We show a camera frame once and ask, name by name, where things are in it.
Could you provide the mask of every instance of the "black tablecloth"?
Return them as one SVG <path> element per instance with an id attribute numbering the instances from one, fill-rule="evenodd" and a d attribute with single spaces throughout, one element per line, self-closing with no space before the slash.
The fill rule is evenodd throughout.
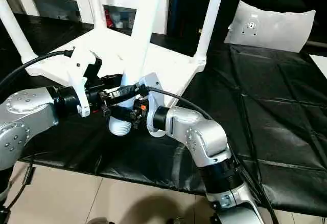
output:
<path id="1" fill-rule="evenodd" d="M 37 53 L 45 53 L 88 31 L 90 25 L 18 16 Z M 0 77 L 20 64 L 0 26 Z M 164 47 L 193 54 L 196 43 L 153 35 Z M 27 74 L 1 94 L 53 84 Z M 277 209 L 327 213 L 327 81 L 310 57 L 244 46 L 211 45 L 207 66 L 184 97 L 203 107 L 225 129 L 249 166 L 256 151 L 265 191 Z M 192 159 L 181 144 L 151 137 L 145 129 L 113 136 L 99 114 L 71 117 L 37 135 L 24 151 L 39 164 L 103 177 L 204 193 Z"/>

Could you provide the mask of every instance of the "red object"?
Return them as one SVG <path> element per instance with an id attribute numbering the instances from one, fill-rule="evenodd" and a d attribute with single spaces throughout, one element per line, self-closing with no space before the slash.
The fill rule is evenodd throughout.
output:
<path id="1" fill-rule="evenodd" d="M 109 13 L 109 10 L 104 10 L 105 12 L 105 15 L 106 15 L 106 21 L 107 21 L 107 27 L 108 28 L 112 28 L 113 27 L 113 22 L 112 22 L 112 19 L 110 17 L 110 13 Z"/>

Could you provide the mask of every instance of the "beige floor tile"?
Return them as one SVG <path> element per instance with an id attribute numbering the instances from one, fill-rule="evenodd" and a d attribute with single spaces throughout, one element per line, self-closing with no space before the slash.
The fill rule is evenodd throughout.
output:
<path id="1" fill-rule="evenodd" d="M 295 224 L 322 224 L 322 217 L 293 213 Z"/>
<path id="2" fill-rule="evenodd" d="M 183 217 L 193 224 L 194 195 L 103 179 L 88 220 L 106 217 L 115 224 L 165 224 Z"/>
<path id="3" fill-rule="evenodd" d="M 17 163 L 13 176 L 24 167 Z M 25 171 L 16 179 L 7 204 L 21 187 Z M 27 186 L 12 209 L 9 224 L 84 224 L 100 177 L 37 166 L 32 184 Z"/>
<path id="4" fill-rule="evenodd" d="M 259 208 L 265 224 L 272 224 L 269 212 L 264 208 Z M 276 215 L 280 224 L 294 224 L 292 213 L 276 210 Z M 203 196 L 195 198 L 195 224 L 210 224 L 209 218 L 213 215 L 213 210 Z"/>

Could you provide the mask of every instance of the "black cable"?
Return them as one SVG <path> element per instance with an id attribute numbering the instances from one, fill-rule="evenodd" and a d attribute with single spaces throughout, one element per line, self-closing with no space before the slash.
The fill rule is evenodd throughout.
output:
<path id="1" fill-rule="evenodd" d="M 154 92 L 157 92 L 157 93 L 161 93 L 161 94 L 168 95 L 168 96 L 174 97 L 176 99 L 179 99 L 180 101 L 182 101 L 185 104 L 193 107 L 196 111 L 203 114 L 207 119 L 213 120 L 213 118 L 205 110 L 203 110 L 200 106 L 197 106 L 196 104 L 192 103 L 191 101 L 188 101 L 187 99 L 185 99 L 183 97 L 180 97 L 179 95 L 175 95 L 175 94 L 169 93 L 167 91 L 157 89 L 155 87 L 147 87 L 147 90 L 148 91 L 154 91 Z"/>
<path id="2" fill-rule="evenodd" d="M 35 59 L 32 59 L 28 62 L 26 62 L 25 64 L 21 65 L 20 67 L 16 68 L 15 70 L 13 70 L 11 73 L 9 73 L 1 82 L 0 82 L 0 91 L 4 88 L 4 85 L 9 82 L 10 80 L 14 79 L 19 73 L 21 73 L 23 70 L 25 70 L 25 68 L 29 67 L 30 65 L 33 65 L 37 62 L 40 62 L 44 59 L 56 56 L 56 55 L 65 55 L 67 57 L 71 57 L 72 55 L 72 51 L 69 50 L 65 50 L 65 51 L 56 51 L 56 52 L 51 52 L 48 54 L 45 54 L 43 56 L 39 56 Z"/>
<path id="3" fill-rule="evenodd" d="M 160 89 L 157 89 L 155 87 L 146 87 L 146 89 L 148 91 L 154 91 L 154 92 L 157 92 L 157 93 L 161 93 L 161 94 L 164 94 L 164 95 L 168 95 L 168 96 L 171 96 L 171 97 L 174 97 L 176 99 L 179 99 L 180 101 L 188 104 L 189 106 L 193 107 L 196 111 L 202 113 L 206 118 L 210 119 L 210 120 L 214 120 L 206 111 L 204 111 L 202 108 L 200 108 L 199 106 L 197 106 L 196 104 L 192 103 L 191 101 L 179 96 L 179 95 L 175 95 L 175 94 L 172 94 L 172 93 L 169 93 L 167 91 L 163 91 L 163 90 L 160 90 Z M 271 219 L 272 219 L 272 222 L 273 224 L 279 224 L 278 222 L 278 219 L 277 219 L 277 216 L 274 212 L 274 209 L 270 203 L 270 200 L 268 198 L 268 196 L 266 195 L 265 193 L 265 190 L 263 189 L 263 186 L 261 183 L 259 183 L 254 177 L 253 175 L 251 175 L 249 173 L 249 170 L 247 169 L 247 166 L 245 165 L 244 161 L 242 159 L 239 159 L 236 154 L 233 153 L 232 151 L 232 154 L 234 155 L 235 159 L 237 161 L 240 162 L 241 166 L 243 167 L 243 175 L 245 177 L 245 179 L 247 180 L 247 183 L 249 185 L 251 185 L 252 187 L 254 187 L 254 189 L 256 189 L 256 192 L 257 194 L 259 193 L 261 199 L 264 200 L 263 204 L 266 205 L 266 208 L 268 209 L 270 215 L 271 215 Z"/>
<path id="4" fill-rule="evenodd" d="M 14 204 L 20 198 L 20 196 L 21 196 L 22 192 L 24 191 L 25 187 L 26 187 L 25 184 L 21 186 L 21 188 L 20 188 L 19 192 L 17 193 L 17 195 L 15 196 L 14 200 L 11 201 L 11 203 L 10 203 L 10 205 L 8 207 L 6 207 L 7 210 L 10 210 L 14 206 Z"/>

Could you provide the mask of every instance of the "metal bracket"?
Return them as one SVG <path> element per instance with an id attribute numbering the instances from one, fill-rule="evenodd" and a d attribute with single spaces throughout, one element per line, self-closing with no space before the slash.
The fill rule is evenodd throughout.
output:
<path id="1" fill-rule="evenodd" d="M 90 107 L 85 93 L 85 84 L 87 78 L 84 74 L 89 64 L 95 64 L 96 56 L 91 51 L 85 50 L 84 47 L 74 49 L 71 60 L 68 64 L 68 81 L 74 88 L 80 105 L 77 105 L 78 114 L 82 117 L 90 115 Z"/>
<path id="2" fill-rule="evenodd" d="M 143 78 L 141 78 L 141 80 L 139 81 L 139 84 L 140 85 L 144 84 L 145 86 L 162 89 L 160 81 L 155 73 L 150 73 L 150 74 L 144 76 Z M 162 137 L 166 134 L 166 132 L 154 128 L 153 118 L 154 118 L 154 114 L 157 111 L 158 107 L 165 105 L 164 95 L 150 91 L 148 94 L 148 100 L 149 100 L 149 111 L 148 111 L 148 116 L 147 116 L 147 129 L 148 129 L 150 135 L 152 135 L 154 137 Z"/>

